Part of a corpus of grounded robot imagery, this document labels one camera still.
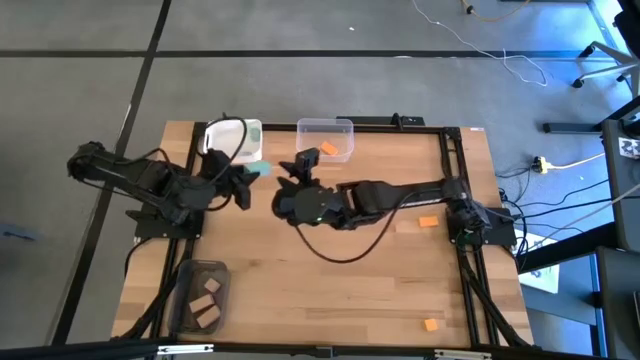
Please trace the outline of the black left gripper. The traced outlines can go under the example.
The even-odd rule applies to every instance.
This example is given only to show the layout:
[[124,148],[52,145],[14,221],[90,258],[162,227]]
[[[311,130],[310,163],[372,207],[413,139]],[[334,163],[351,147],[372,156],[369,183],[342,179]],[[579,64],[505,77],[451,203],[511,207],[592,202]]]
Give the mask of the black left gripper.
[[247,173],[244,165],[233,165],[230,158],[222,151],[210,150],[203,155],[203,163],[198,175],[205,179],[203,190],[197,192],[197,204],[209,205],[215,198],[222,197],[221,205],[231,201],[233,183],[229,179],[230,173],[243,173],[234,177],[235,203],[240,209],[251,207],[251,184],[258,179],[256,172]]

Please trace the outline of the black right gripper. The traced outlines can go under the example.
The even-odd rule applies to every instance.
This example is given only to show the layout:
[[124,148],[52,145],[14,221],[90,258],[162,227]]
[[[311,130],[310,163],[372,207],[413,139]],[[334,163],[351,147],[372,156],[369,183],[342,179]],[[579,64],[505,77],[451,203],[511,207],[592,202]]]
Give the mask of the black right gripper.
[[[303,174],[319,164],[318,148],[298,152],[292,162],[280,161],[279,166],[289,174]],[[331,190],[321,186],[301,186],[289,178],[279,176],[280,189],[272,200],[272,212],[291,226],[302,224],[317,226],[324,221],[329,209]]]

